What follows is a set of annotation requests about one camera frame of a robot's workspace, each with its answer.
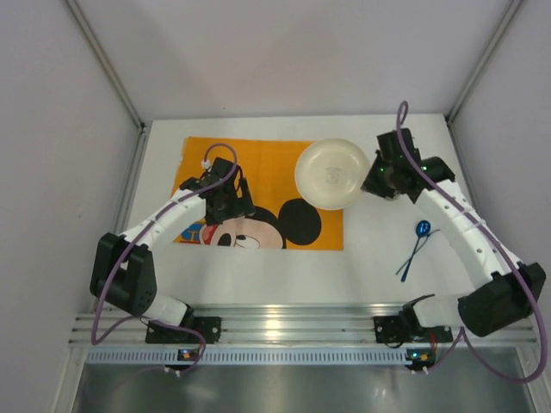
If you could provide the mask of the orange cartoon mouse placemat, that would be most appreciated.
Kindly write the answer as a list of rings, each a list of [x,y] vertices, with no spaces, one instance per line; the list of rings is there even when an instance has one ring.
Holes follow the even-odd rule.
[[[344,248],[343,212],[319,210],[299,194],[294,168],[309,141],[268,141],[188,137],[174,184],[201,173],[208,147],[230,145],[248,182],[255,213],[207,225],[200,219],[176,243],[245,249],[335,250]]]

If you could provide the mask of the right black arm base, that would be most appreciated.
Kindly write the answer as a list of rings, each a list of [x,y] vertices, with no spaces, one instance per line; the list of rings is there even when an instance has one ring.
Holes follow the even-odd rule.
[[[399,316],[373,317],[375,341],[390,346],[406,343],[452,343],[454,341],[449,327],[431,327],[414,331]]]

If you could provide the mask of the cream round plate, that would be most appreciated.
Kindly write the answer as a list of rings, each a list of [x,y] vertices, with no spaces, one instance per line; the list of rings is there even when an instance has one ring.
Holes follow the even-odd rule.
[[[362,149],[346,139],[324,139],[298,157],[294,180],[300,196],[314,207],[334,211],[352,206],[371,168]]]

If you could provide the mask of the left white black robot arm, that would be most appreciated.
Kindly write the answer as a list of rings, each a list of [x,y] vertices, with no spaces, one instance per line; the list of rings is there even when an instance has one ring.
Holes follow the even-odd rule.
[[[184,302],[158,291],[161,271],[154,256],[199,220],[220,225],[255,212],[241,168],[217,157],[201,177],[184,181],[171,198],[150,217],[120,235],[100,238],[90,282],[97,298],[134,317],[183,326],[191,315]]]

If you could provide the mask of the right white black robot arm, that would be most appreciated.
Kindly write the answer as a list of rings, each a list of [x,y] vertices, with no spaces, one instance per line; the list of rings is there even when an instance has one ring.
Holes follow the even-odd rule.
[[[455,174],[440,157],[422,159],[409,129],[384,133],[362,191],[392,199],[403,194],[435,225],[467,271],[470,288],[442,296],[426,294],[403,305],[400,316],[414,333],[433,327],[464,327],[484,337],[532,314],[523,286],[533,296],[546,274],[525,264],[492,233],[462,193]]]

